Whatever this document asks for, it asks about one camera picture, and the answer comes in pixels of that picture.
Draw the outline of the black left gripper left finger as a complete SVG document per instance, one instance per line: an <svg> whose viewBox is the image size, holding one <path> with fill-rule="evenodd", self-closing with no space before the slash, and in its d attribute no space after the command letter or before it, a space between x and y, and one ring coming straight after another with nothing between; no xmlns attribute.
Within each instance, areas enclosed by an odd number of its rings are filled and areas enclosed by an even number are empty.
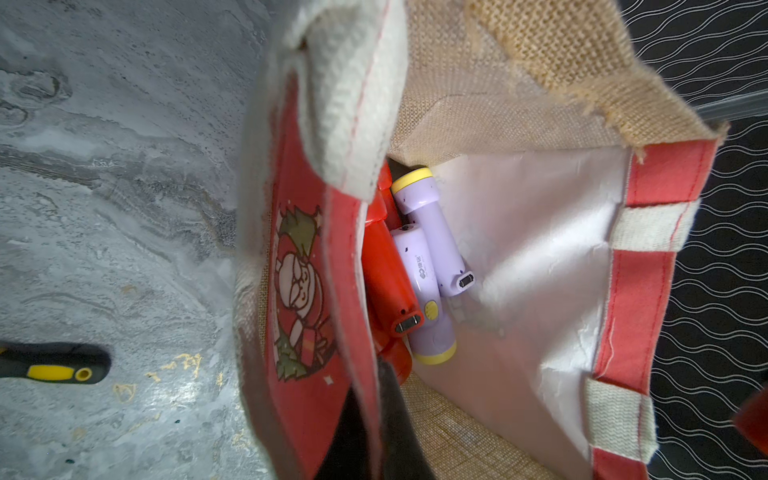
<svg viewBox="0 0 768 480"><path fill-rule="evenodd" d="M356 395L349 389L333 439L315 480L368 478L368 444Z"/></svg>

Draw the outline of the yellow black screwdriver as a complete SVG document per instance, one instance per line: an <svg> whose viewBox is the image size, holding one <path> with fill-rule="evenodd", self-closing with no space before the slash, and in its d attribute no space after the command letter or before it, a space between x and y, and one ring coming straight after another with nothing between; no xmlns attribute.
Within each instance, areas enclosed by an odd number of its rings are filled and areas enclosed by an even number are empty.
<svg viewBox="0 0 768 480"><path fill-rule="evenodd" d="M110 354L81 343L2 343L1 377L43 383L92 385L104 380L112 366Z"/></svg>

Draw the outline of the red flashlight long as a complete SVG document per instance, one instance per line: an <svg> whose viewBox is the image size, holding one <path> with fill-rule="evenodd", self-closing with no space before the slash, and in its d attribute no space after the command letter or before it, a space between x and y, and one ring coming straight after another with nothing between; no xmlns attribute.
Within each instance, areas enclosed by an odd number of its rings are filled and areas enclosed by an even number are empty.
<svg viewBox="0 0 768 480"><path fill-rule="evenodd" d="M403 340L403 330L399 327L409 316L385 315L385 319L381 320L372 301L368 302L367 312L376 355L392 367L397 383L402 386L412 372L412 357Z"/></svg>

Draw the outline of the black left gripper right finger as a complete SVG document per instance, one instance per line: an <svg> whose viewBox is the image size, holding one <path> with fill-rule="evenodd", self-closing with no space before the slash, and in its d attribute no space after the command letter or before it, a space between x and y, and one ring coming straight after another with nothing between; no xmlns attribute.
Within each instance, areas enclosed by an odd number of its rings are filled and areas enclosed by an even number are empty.
<svg viewBox="0 0 768 480"><path fill-rule="evenodd" d="M434 480L416 437L393 367L377 360L382 436L382 479Z"/></svg>

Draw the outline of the purple flashlight yellow rim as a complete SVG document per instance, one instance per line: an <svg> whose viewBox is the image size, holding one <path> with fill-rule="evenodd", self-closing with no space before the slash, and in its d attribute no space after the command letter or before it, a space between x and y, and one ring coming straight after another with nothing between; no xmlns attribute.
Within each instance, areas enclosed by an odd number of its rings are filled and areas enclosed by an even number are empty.
<svg viewBox="0 0 768 480"><path fill-rule="evenodd" d="M440 195L432 171L418 168L395 180L391 192L399 211L425 233L438 287L443 297L454 297L475 282L439 204Z"/></svg>

